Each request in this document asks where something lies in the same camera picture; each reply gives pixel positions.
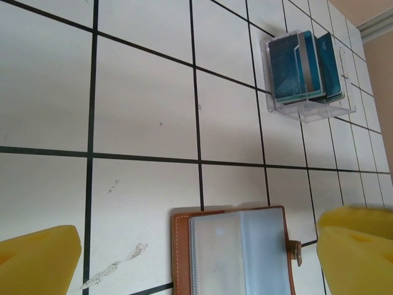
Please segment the wallet stitching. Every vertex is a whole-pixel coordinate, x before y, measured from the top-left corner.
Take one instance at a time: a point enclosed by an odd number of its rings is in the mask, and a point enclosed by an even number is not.
[[[197,215],[192,215],[192,216],[176,216],[175,220],[174,220],[174,225],[175,225],[175,231],[176,231],[176,294],[179,294],[179,256],[178,256],[178,247],[177,247],[177,241],[178,241],[178,235],[177,235],[177,220],[179,218],[192,218],[192,217],[197,217],[197,216],[205,216],[206,214],[197,214]]]

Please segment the acrylic card holder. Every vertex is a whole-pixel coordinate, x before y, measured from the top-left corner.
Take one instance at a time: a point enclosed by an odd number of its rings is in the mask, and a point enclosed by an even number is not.
[[[329,33],[295,31],[260,50],[269,112],[307,123],[356,111],[345,50]]]

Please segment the yellow sponge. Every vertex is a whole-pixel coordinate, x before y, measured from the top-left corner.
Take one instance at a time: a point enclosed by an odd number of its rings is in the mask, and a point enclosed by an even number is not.
[[[393,294],[393,241],[327,226],[317,253],[332,294]]]
[[[393,211],[379,208],[340,207],[324,213],[319,227],[338,226],[393,240]]]
[[[0,242],[0,294],[66,294],[81,250],[74,226]]]

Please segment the floor tile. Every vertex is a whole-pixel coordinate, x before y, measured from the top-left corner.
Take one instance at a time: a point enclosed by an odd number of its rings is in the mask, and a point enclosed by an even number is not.
[[[197,165],[94,160],[90,277],[138,244],[146,250],[118,265],[90,294],[132,294],[170,283],[172,209],[199,206]]]
[[[192,62],[188,1],[100,1],[98,12],[100,31]]]
[[[196,65],[254,84],[247,22],[210,0],[193,2]]]
[[[298,267],[296,261],[292,260],[296,294],[324,295],[322,270],[315,244],[302,248],[302,259],[301,267]]]
[[[309,15],[309,7],[308,7],[308,0],[286,0],[292,2],[299,6],[299,8],[304,11],[307,15]]]
[[[381,127],[379,126],[378,113],[375,107],[374,98],[362,91],[363,105],[366,113],[367,124],[369,129],[377,132],[381,132]]]
[[[315,220],[321,215],[343,205],[340,182],[336,171],[309,171],[311,192],[313,193]]]
[[[329,121],[319,120],[303,124],[303,136],[308,166],[336,169]]]
[[[255,90],[197,72],[203,160],[263,163]]]
[[[324,34],[327,33],[327,30],[320,25],[318,25],[315,21],[311,21],[313,23],[313,28],[314,28],[314,35],[319,38],[323,36]]]
[[[187,66],[99,38],[95,111],[95,152],[197,158]]]
[[[339,169],[358,170],[355,145],[351,124],[338,119],[330,120],[337,167]]]
[[[383,200],[381,196],[381,189],[379,188],[379,181],[377,174],[361,173],[364,196],[368,207],[383,207]]]
[[[275,36],[285,34],[282,2],[276,0],[247,0],[250,21]]]
[[[366,62],[361,60],[357,55],[354,55],[354,58],[355,58],[357,76],[359,77],[359,87],[364,91],[373,94]]]
[[[285,208],[289,238],[302,243],[316,239],[306,170],[268,168],[271,205]]]
[[[83,247],[85,159],[0,154],[0,175],[0,241],[70,224]],[[83,260],[82,249],[69,287],[73,294],[82,294]]]
[[[339,172],[344,205],[365,206],[362,179],[358,172]]]
[[[376,170],[378,172],[389,172],[389,164],[386,158],[386,151],[383,143],[382,135],[370,132],[371,144],[373,146]]]
[[[93,26],[94,1],[81,0],[19,0],[18,2],[33,6],[50,14],[57,15],[81,25]]]
[[[244,0],[217,0],[217,2],[247,18],[246,2]]]
[[[360,35],[360,31],[349,20],[346,21],[348,25],[348,33],[349,39],[351,40],[352,50],[365,60],[366,56],[364,54],[362,36]]]
[[[210,206],[238,208],[268,205],[265,172],[259,167],[203,165],[203,199]]]
[[[313,31],[311,26],[311,19],[305,15],[299,8],[294,6],[289,1],[284,1],[285,16],[287,20],[288,32],[300,31]]]
[[[393,185],[390,174],[378,174],[385,208],[393,209]]]
[[[326,0],[309,0],[311,17],[332,33],[332,23],[330,22],[329,8],[327,5]]]
[[[265,94],[258,94],[266,163],[305,167],[300,122],[270,113]]]
[[[0,2],[0,37],[0,146],[86,151],[91,34]]]
[[[328,4],[330,17],[332,18],[334,36],[351,48],[345,16],[332,3],[328,2]]]
[[[361,95],[360,90],[353,85],[352,85],[352,94],[354,97],[356,112],[353,112],[352,114],[349,115],[349,117],[351,118],[351,122],[367,128],[367,120],[363,107],[364,102],[362,99],[364,95]]]
[[[251,42],[252,54],[254,56],[255,76],[257,78],[257,87],[263,90],[270,90],[269,83],[265,83],[265,79],[269,79],[269,69],[267,66],[263,67],[261,46],[265,46],[262,41],[270,40],[272,37],[265,34],[260,29],[251,26]]]
[[[376,171],[373,149],[371,146],[368,130],[358,126],[352,126],[359,168],[362,171]]]

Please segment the black grout line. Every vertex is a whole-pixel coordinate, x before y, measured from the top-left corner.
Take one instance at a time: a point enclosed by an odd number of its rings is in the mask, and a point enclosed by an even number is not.
[[[312,17],[311,17],[311,9],[309,8],[309,2],[307,1],[307,3],[308,3],[308,10],[309,10],[309,13],[307,13],[307,12],[305,12],[302,8],[300,8],[300,6],[298,6],[296,3],[294,3],[292,0],[288,0],[290,3],[292,3],[298,10],[300,10],[301,12],[303,12],[307,17],[309,17],[310,19],[313,19]]]
[[[338,187],[340,188],[341,202],[342,202],[342,204],[344,205],[343,190],[341,189],[341,180],[340,180],[340,174],[339,174],[339,172],[338,172],[336,150],[335,150],[335,147],[334,147],[334,140],[333,140],[332,126],[330,125],[330,118],[328,118],[328,122],[329,122],[330,136],[332,137],[332,146],[333,146],[334,162],[336,163],[336,169],[337,169]]]
[[[54,155],[58,157],[86,158],[87,152],[61,151],[58,149],[35,149],[30,147],[0,146],[0,153],[22,155]]]
[[[98,1],[93,6],[93,36],[91,39],[91,68],[90,68],[90,98],[87,135],[87,168],[86,168],[86,201],[85,201],[85,237],[84,237],[84,269],[83,283],[90,279],[90,243],[91,243],[91,192],[93,187],[93,143],[94,143],[94,115],[96,93],[97,41],[98,41]],[[82,291],[89,294],[89,289]]]
[[[193,65],[193,83],[194,83],[194,99],[195,99],[195,118],[196,118],[196,148],[198,149],[198,174],[199,174],[199,191],[200,191],[200,205],[201,211],[204,211],[203,199],[203,175],[202,175],[202,153],[201,153],[201,133],[199,124],[199,102],[198,102],[198,84],[197,84],[197,64],[195,56],[195,37],[194,37],[194,23],[192,12],[192,0],[190,0],[190,32],[191,32],[191,47],[192,47],[192,65]]]
[[[197,65],[195,66],[195,68],[196,68],[197,70],[199,70],[199,71],[202,71],[202,72],[205,72],[205,73],[208,73],[208,74],[215,75],[215,76],[217,76],[217,77],[223,78],[223,79],[228,80],[228,81],[232,81],[232,82],[234,82],[234,83],[237,83],[237,84],[246,86],[246,87],[248,87],[248,88],[256,89],[255,86],[252,86],[252,85],[250,85],[250,84],[241,82],[241,81],[239,81],[239,80],[236,80],[236,79],[233,79],[233,78],[224,76],[224,75],[222,75],[222,74],[216,73],[216,72],[214,72],[214,71],[211,71],[210,69],[201,68],[200,66],[197,66]]]
[[[360,127],[360,128],[366,129],[366,130],[368,130],[368,131],[371,131],[371,132],[374,132],[374,133],[377,133],[377,134],[381,134],[381,135],[382,135],[382,133],[381,133],[381,132],[378,132],[378,131],[375,131],[375,130],[369,129],[369,128],[367,128],[367,127],[361,126],[361,125],[359,125],[359,124],[356,124],[356,123],[354,123],[354,122],[351,122],[351,121],[345,120],[345,119],[343,119],[343,118],[340,118],[340,117],[334,117],[334,119],[337,119],[337,120],[340,120],[340,121],[343,121],[343,122],[349,123],[349,124],[351,124],[351,125],[355,125],[355,126],[358,126],[358,127]]]
[[[74,151],[60,151],[56,149],[33,149],[28,147],[10,147],[0,146],[0,154],[24,154],[24,155],[52,155],[57,157],[79,157],[87,158],[87,152],[74,152]],[[321,167],[305,167],[305,166],[287,166],[287,165],[275,165],[275,164],[258,164],[258,163],[241,163],[241,162],[224,162],[214,160],[197,160],[197,159],[180,159],[180,158],[167,158],[167,157],[152,157],[146,155],[123,155],[123,154],[109,154],[103,152],[94,152],[92,154],[93,159],[109,159],[109,160],[132,160],[132,161],[144,161],[144,162],[158,162],[158,163],[189,163],[198,164],[199,162],[203,165],[220,165],[220,166],[237,166],[237,167],[259,167],[259,168],[275,168],[275,169],[291,169],[291,170],[316,170],[316,171],[339,171],[339,172],[360,172],[360,173],[371,173],[371,174],[386,174],[390,175],[390,172],[383,171],[362,171],[362,170],[350,170],[350,169],[332,169],[332,168],[321,168]]]
[[[8,3],[8,4],[13,5],[15,7],[19,7],[21,9],[30,11],[30,12],[32,12],[34,14],[39,14],[39,15],[41,15],[43,17],[47,17],[47,18],[50,18],[52,20],[56,20],[56,21],[58,21],[60,23],[64,23],[64,24],[69,25],[69,26],[73,26],[75,28],[78,28],[78,29],[81,29],[81,30],[84,30],[84,31],[87,31],[87,32],[90,32],[90,33],[93,32],[93,29],[91,29],[91,28],[89,28],[87,26],[80,25],[80,24],[78,24],[76,22],[67,20],[66,18],[58,17],[57,15],[50,14],[50,13],[48,13],[46,11],[43,11],[43,10],[37,9],[35,7],[32,7],[32,6],[20,3],[20,2],[15,1],[15,0],[0,0],[0,1],[4,2],[4,3]]]
[[[86,201],[85,201],[85,236],[84,236],[84,269],[83,283],[90,278],[90,243],[91,243],[91,192],[93,187],[93,159],[87,159],[86,169]],[[82,291],[83,295],[89,294],[89,289]]]
[[[313,16],[311,15],[311,7],[310,7],[310,5],[309,5],[309,0],[307,0],[307,5],[308,5],[309,17],[310,17],[310,19],[311,19],[311,27],[312,27],[312,29],[313,29],[313,34],[315,35],[313,21],[316,22],[318,25],[320,25],[320,26],[323,27],[323,28],[324,28],[324,26],[322,26],[320,23],[318,23],[316,20],[313,19]]]
[[[349,45],[351,46],[351,50],[352,50],[352,41],[351,41],[351,37],[350,37],[350,35],[349,35],[348,21],[347,21],[346,18],[345,18],[345,24],[346,24],[346,31],[348,32]],[[360,86],[360,83],[359,83],[359,75],[357,74],[355,56],[354,56],[353,54],[352,54],[352,59],[354,60],[354,66],[355,66],[355,72],[356,72],[357,83],[358,83],[359,86]],[[359,170],[360,170],[360,162],[359,162],[359,157],[357,156],[356,141],[355,141],[355,136],[354,136],[354,131],[353,131],[353,126],[352,126],[352,124],[351,124],[351,132],[352,132],[352,137],[353,137],[353,140],[354,140],[354,146],[355,146],[355,154],[356,154],[357,166],[359,167]],[[367,207],[366,194],[365,194],[365,192],[364,192],[364,185],[363,185],[363,177],[362,177],[362,173],[359,173],[359,174],[360,174],[360,181],[361,181],[361,183],[362,183],[363,196],[364,196],[364,203],[365,203],[365,205],[366,205],[366,207]]]
[[[329,0],[326,0],[326,4],[327,4],[327,11],[329,11],[330,26],[332,26],[332,33],[333,33],[333,36],[335,37],[332,15],[330,14]]]
[[[157,286],[157,287],[147,289],[144,291],[136,292],[136,293],[133,293],[130,295],[151,295],[151,294],[155,294],[155,293],[158,293],[158,292],[161,292],[161,291],[164,291],[167,289],[171,289],[171,288],[173,288],[173,283],[168,283],[168,284]]]
[[[248,2],[247,2],[247,0],[244,0],[244,2],[246,3],[247,19],[249,20]],[[250,26],[249,22],[248,22],[248,35],[250,38],[251,62],[252,62],[252,72],[254,74],[254,84],[255,84],[255,87],[257,87],[257,75],[255,73],[254,50],[252,48],[251,26]],[[259,98],[258,98],[258,90],[257,89],[255,90],[255,99],[257,101],[257,112],[258,112],[260,142],[261,142],[261,148],[262,148],[262,159],[263,159],[263,164],[266,164],[265,145],[263,143],[262,120],[261,120],[261,115],[260,115]],[[268,173],[267,173],[266,166],[263,169],[265,172],[264,174],[265,174],[266,197],[267,197],[267,201],[268,201],[268,206],[270,206],[269,182],[268,182]]]
[[[147,53],[156,55],[156,56],[158,56],[158,57],[162,57],[162,58],[165,58],[165,59],[167,59],[167,60],[174,61],[175,63],[180,63],[181,65],[185,65],[185,66],[189,66],[189,67],[192,67],[192,66],[193,66],[192,63],[187,63],[187,62],[184,61],[184,60],[180,60],[180,59],[178,59],[178,58],[171,57],[170,55],[167,55],[167,54],[164,54],[164,53],[161,53],[161,52],[158,52],[158,51],[149,49],[149,48],[144,47],[144,46],[141,46],[141,45],[137,45],[137,44],[132,43],[132,42],[130,42],[130,41],[127,41],[127,40],[124,40],[124,39],[121,39],[121,38],[112,36],[112,35],[107,34],[107,33],[104,33],[104,32],[98,31],[98,35],[99,35],[100,37],[104,37],[104,38],[109,39],[109,40],[112,40],[112,41],[114,41],[114,42],[118,42],[118,43],[121,43],[121,44],[123,44],[123,45],[127,45],[127,46],[133,47],[133,48],[135,48],[135,49],[139,49],[139,50],[142,50],[142,51],[144,51],[144,52],[147,52]]]
[[[362,100],[362,106],[363,106],[364,117],[365,117],[366,124],[367,124],[367,127],[368,127],[368,120],[367,120],[367,116],[366,116],[366,110],[365,110],[365,107],[364,107],[363,95],[362,95],[362,92],[361,92],[361,91],[360,91],[360,99]],[[372,139],[371,139],[370,131],[368,131],[368,137],[369,137],[369,139],[370,139],[371,150],[372,150],[372,153],[373,153],[373,160],[374,160],[374,165],[375,165],[375,171],[377,171],[378,169],[377,169],[377,167],[376,167],[376,160],[375,160],[375,154],[374,154],[374,148],[373,148],[373,141],[372,141]],[[379,176],[378,176],[378,174],[376,175],[376,177],[377,177],[377,179],[378,179],[379,191],[381,192],[381,198],[382,198],[383,208],[385,208],[385,202],[384,202],[384,200],[383,200],[382,188],[381,188],[381,183],[380,183],[380,181],[379,181]]]
[[[317,222],[316,222],[316,218],[315,218],[315,209],[314,209],[313,190],[311,188],[311,180],[309,178],[309,168],[308,168],[308,161],[307,161],[306,142],[305,142],[305,137],[304,137],[304,133],[303,133],[303,123],[301,123],[301,122],[300,122],[300,131],[302,132],[303,148],[304,148],[304,151],[305,151],[305,161],[306,161],[306,168],[307,168],[309,196],[310,196],[310,199],[311,199],[311,207],[313,209],[314,229],[315,229],[315,234],[316,234],[316,236],[318,238]]]
[[[325,284],[325,275],[324,275],[324,270],[321,267],[321,272],[322,272],[322,282],[324,283],[324,291],[325,291],[325,295],[327,294],[326,292],[326,284]]]
[[[270,37],[274,37],[273,34],[271,34],[270,32],[268,32],[268,31],[265,30],[265,29],[262,29],[260,26],[257,26],[255,23],[249,21],[249,24],[252,25],[252,26],[254,26],[254,27],[256,27],[257,29],[260,29],[260,30],[261,30],[262,32],[264,32],[266,35],[269,35]]]
[[[311,246],[313,244],[316,244],[318,242],[318,240],[313,240],[307,243],[302,244],[302,248],[307,247],[307,246]]]
[[[159,163],[188,163],[198,164],[197,159],[179,159],[166,157],[151,157],[145,155],[120,155],[120,154],[106,154],[102,152],[93,153],[93,158],[96,159],[110,159],[110,160],[132,160],[144,162],[159,162]]]
[[[247,20],[248,17],[247,17],[247,18],[242,17],[242,16],[241,16],[240,14],[238,14],[237,12],[235,12],[235,11],[229,9],[228,7],[224,6],[224,5],[221,4],[220,2],[217,2],[216,0],[210,0],[210,1],[213,2],[213,3],[215,3],[215,4],[217,4],[218,6],[220,6],[220,7],[222,7],[222,8],[224,8],[226,11],[229,11],[231,14],[234,14],[234,15],[236,15],[237,17],[241,18],[242,20],[248,22],[248,20]]]
[[[281,0],[281,4],[282,4],[282,13],[284,14],[285,31],[288,33],[287,15],[285,13],[284,0]]]
[[[357,149],[356,149],[356,142],[355,142],[354,130],[353,130],[353,128],[352,128],[352,125],[350,125],[350,126],[351,126],[352,139],[353,139],[354,147],[355,147],[355,155],[356,155],[356,160],[357,160],[357,167],[359,168],[360,181],[361,181],[361,183],[362,183],[362,190],[363,190],[364,203],[365,203],[365,205],[366,205],[366,207],[367,207],[366,195],[365,195],[365,193],[364,193],[362,172],[360,172],[360,163],[359,163],[359,158],[358,158],[358,156],[357,156]]]
[[[358,88],[359,90],[363,91],[364,93],[367,93],[367,94],[370,95],[372,98],[374,98],[374,95],[372,95],[371,93],[368,93],[366,90],[360,88],[360,86],[358,86],[358,85],[356,85],[356,84],[353,84],[353,83],[351,83],[351,84],[352,84],[353,86],[355,86],[356,88]]]

